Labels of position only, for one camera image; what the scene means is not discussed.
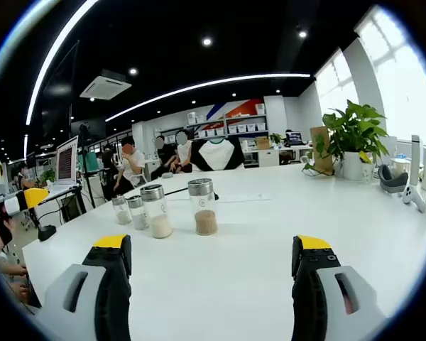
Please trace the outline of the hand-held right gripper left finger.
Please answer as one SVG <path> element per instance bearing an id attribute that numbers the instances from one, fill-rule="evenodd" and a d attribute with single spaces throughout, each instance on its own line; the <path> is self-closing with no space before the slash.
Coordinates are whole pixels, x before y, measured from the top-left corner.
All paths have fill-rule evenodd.
<path id="1" fill-rule="evenodd" d="M 130 340 L 131 270 L 131 237 L 102 237 L 51 283 L 36 325 L 50 340 Z"/>

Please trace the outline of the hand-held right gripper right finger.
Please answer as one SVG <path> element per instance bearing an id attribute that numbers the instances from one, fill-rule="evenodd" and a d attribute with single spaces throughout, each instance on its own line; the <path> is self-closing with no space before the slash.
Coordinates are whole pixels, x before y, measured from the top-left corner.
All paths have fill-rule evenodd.
<path id="1" fill-rule="evenodd" d="M 372 340 L 386 323 L 377 292 L 322 239 L 293 237 L 293 340 Z"/>

